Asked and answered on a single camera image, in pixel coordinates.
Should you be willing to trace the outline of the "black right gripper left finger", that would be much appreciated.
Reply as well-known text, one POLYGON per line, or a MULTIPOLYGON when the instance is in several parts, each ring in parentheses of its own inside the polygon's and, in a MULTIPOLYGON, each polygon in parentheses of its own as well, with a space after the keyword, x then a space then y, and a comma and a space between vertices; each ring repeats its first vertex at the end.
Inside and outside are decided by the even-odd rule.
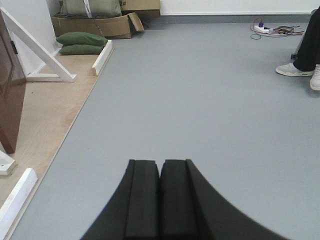
POLYGON ((129 160, 110 200, 83 240, 156 240, 159 171, 153 160, 129 160))

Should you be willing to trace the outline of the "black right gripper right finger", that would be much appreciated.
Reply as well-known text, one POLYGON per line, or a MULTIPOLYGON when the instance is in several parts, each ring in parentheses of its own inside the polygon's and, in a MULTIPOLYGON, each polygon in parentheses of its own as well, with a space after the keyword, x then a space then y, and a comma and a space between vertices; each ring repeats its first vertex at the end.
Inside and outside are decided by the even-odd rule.
POLYGON ((167 159, 160 176, 162 240, 282 240, 226 200, 190 159, 167 159))

